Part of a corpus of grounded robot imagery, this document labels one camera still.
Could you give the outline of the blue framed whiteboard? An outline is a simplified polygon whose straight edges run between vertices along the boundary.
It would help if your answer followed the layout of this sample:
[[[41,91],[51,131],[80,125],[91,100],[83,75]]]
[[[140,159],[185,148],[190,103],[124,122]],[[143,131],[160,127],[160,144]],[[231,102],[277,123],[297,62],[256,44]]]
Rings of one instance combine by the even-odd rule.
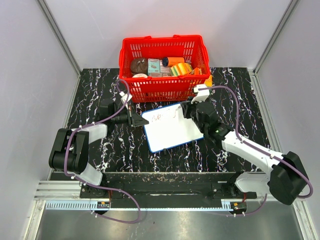
[[[149,121],[149,124],[144,126],[144,131],[151,153],[204,138],[192,119],[184,118],[182,110],[175,111],[178,105],[180,103],[144,111],[141,114]]]

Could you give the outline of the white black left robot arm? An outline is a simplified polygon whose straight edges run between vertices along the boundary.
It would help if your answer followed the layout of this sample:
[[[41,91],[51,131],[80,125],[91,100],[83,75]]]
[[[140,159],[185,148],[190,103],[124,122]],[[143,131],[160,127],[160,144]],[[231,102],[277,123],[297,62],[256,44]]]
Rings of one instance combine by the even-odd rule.
[[[137,114],[131,106],[118,108],[111,99],[103,99],[98,105],[97,121],[88,127],[75,129],[60,128],[57,131],[48,164],[53,170],[66,172],[91,185],[91,192],[98,198],[107,195],[106,177],[89,163],[89,145],[109,136],[116,125],[127,124],[140,127],[149,121]]]

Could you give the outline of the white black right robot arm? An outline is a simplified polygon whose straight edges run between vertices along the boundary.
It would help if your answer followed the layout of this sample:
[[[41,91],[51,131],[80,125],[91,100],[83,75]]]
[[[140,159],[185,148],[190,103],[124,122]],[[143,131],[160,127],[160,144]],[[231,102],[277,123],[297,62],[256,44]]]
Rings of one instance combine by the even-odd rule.
[[[193,121],[207,144],[237,155],[262,170],[261,175],[243,172],[230,179],[227,192],[231,197],[260,192],[272,195],[282,204],[291,205],[311,184],[296,153],[273,151],[241,136],[219,121],[210,102],[187,100],[181,103],[181,109],[183,117]]]

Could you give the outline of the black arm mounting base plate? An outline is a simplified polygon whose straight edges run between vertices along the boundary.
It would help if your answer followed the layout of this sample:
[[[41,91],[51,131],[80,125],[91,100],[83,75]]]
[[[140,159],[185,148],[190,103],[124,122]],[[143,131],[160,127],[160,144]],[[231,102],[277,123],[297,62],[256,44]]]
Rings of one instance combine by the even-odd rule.
[[[111,193],[104,189],[82,186],[80,198],[82,199],[129,199],[125,194],[118,192],[124,190],[133,196],[136,201],[142,199],[168,199],[168,200],[199,200],[208,203],[212,200],[255,200],[255,192],[243,193],[229,184],[238,173],[218,172],[130,172],[105,173],[107,186],[112,188]]]

